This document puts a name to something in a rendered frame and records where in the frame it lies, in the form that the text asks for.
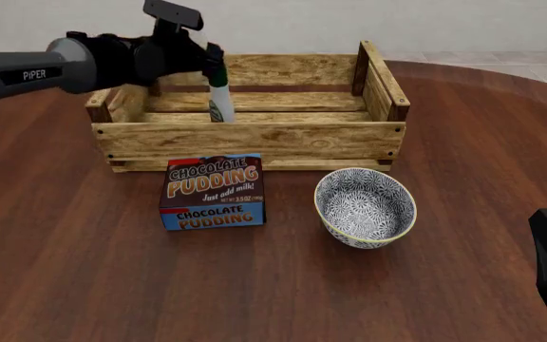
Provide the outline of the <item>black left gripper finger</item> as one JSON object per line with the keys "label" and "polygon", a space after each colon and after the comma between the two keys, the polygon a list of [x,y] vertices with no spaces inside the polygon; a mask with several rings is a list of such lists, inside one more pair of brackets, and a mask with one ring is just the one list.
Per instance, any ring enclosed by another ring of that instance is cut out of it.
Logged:
{"label": "black left gripper finger", "polygon": [[224,68],[224,51],[219,45],[208,42],[202,62],[202,75],[216,76]]}

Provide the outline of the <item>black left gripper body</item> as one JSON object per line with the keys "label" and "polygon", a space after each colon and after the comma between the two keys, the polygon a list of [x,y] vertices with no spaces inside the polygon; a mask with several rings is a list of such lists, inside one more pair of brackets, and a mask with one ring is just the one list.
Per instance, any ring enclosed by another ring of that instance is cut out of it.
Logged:
{"label": "black left gripper body", "polygon": [[133,39],[133,85],[150,86],[157,79],[176,73],[201,71],[207,46],[200,45],[187,30]]}

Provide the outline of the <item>white salad dressing bottle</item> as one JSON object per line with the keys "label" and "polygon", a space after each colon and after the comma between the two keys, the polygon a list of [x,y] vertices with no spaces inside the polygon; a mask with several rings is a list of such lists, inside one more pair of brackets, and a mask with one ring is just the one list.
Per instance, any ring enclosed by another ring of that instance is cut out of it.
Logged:
{"label": "white salad dressing bottle", "polygon": [[[208,39],[200,31],[190,32],[190,38],[197,43],[204,51],[207,47]],[[210,99],[208,103],[211,122],[213,123],[232,123],[235,121],[235,108],[231,99],[227,67],[221,70],[216,76],[205,76],[209,89]]]}

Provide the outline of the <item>wooden slat tray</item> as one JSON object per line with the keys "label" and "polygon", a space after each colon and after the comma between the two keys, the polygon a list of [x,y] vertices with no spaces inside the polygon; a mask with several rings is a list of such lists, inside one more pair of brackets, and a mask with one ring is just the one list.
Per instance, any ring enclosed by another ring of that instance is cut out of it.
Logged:
{"label": "wooden slat tray", "polygon": [[372,42],[354,54],[232,54],[225,62],[232,123],[211,121],[199,73],[93,93],[85,108],[112,170],[257,153],[265,170],[386,171],[397,158],[410,102]]}

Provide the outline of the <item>small flat plate on stalk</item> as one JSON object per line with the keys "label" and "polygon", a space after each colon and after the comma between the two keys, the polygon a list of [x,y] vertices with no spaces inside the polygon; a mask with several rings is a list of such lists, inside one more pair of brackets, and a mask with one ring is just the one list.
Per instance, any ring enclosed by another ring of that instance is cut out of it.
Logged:
{"label": "small flat plate on stalk", "polygon": [[144,0],[143,12],[156,19],[153,35],[165,36],[181,29],[200,31],[204,22],[198,10],[176,5],[166,0]]}

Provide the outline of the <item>chocolate pudding box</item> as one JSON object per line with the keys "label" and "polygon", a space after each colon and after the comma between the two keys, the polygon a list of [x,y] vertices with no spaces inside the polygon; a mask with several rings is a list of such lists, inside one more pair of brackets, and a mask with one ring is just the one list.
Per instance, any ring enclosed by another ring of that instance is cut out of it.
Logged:
{"label": "chocolate pudding box", "polygon": [[260,226],[266,223],[258,153],[173,159],[160,196],[165,230]]}

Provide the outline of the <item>patterned blue white bowl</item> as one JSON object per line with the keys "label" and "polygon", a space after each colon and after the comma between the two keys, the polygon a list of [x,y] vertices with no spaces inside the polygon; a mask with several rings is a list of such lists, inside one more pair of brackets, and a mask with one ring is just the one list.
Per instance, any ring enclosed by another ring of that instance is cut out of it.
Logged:
{"label": "patterned blue white bowl", "polygon": [[400,182],[363,167],[328,173],[316,185],[313,201],[328,232],[362,250],[405,236],[417,220],[415,199]]}

